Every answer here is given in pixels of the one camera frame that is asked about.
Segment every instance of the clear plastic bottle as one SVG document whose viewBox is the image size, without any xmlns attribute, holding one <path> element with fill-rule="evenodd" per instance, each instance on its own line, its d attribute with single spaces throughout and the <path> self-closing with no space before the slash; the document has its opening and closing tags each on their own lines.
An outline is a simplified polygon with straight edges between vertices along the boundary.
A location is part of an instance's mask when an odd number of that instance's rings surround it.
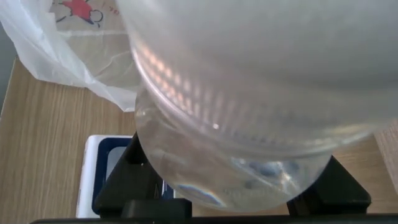
<svg viewBox="0 0 398 224">
<path fill-rule="evenodd" d="M 119 0 L 144 88 L 136 127 L 187 199 L 292 199 L 332 149 L 398 113 L 395 0 Z"/>
</svg>

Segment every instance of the wall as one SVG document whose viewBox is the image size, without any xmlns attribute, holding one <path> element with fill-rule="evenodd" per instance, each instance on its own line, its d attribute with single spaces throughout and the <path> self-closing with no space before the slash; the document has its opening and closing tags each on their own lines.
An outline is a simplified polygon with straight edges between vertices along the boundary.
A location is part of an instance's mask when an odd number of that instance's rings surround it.
<svg viewBox="0 0 398 224">
<path fill-rule="evenodd" d="M 0 24 L 0 109 L 6 95 L 8 80 L 16 55 L 14 44 Z"/>
</svg>

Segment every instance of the black stand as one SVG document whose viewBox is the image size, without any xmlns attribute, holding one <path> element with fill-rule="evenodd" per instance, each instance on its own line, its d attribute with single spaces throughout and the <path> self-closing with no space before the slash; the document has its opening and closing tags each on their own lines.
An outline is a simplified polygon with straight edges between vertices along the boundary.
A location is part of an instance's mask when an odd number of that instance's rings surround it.
<svg viewBox="0 0 398 224">
<path fill-rule="evenodd" d="M 35 223 L 398 223 L 398 215 L 365 215 L 370 195 L 334 157 L 309 189 L 287 202 L 290 216 L 192 218 L 188 200 L 159 200 L 161 186 L 134 135 L 95 199 L 100 220 Z"/>
</svg>

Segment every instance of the red cartoon figure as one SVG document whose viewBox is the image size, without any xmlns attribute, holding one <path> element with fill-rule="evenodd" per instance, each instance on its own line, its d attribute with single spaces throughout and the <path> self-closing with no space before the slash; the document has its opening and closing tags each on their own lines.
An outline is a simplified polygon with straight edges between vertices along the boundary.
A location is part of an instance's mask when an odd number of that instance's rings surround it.
<svg viewBox="0 0 398 224">
<path fill-rule="evenodd" d="M 99 22 L 101 22 L 104 18 L 104 15 L 101 11 L 99 10 L 93 10 L 91 5 L 88 4 L 89 0 L 70 0 L 70 1 L 63 1 L 60 4 L 63 4 L 64 6 L 68 7 L 70 9 L 70 16 L 78 16 L 84 21 L 88 22 L 89 24 L 97 24 L 98 27 L 100 27 Z M 96 12 L 99 14 L 99 19 L 93 20 L 93 14 Z M 57 22 L 60 22 L 64 20 L 66 16 L 62 17 L 61 19 L 57 20 Z"/>
</svg>

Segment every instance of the wood grain surface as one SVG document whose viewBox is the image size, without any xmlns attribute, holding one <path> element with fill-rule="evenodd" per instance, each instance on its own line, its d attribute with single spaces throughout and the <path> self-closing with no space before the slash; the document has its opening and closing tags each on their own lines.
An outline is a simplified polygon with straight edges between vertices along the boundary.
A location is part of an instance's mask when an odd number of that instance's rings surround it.
<svg viewBox="0 0 398 224">
<path fill-rule="evenodd" d="M 87 137 L 134 130 L 132 113 L 88 90 L 35 80 L 16 60 L 0 119 L 0 223 L 74 217 Z M 373 136 L 335 156 L 371 194 L 368 212 L 398 213 Z M 287 208 L 257 214 L 287 214 Z M 195 206 L 194 215 L 231 213 Z"/>
<path fill-rule="evenodd" d="M 375 137 L 398 193 L 398 120 L 393 121 L 385 130 L 375 133 Z"/>
</svg>

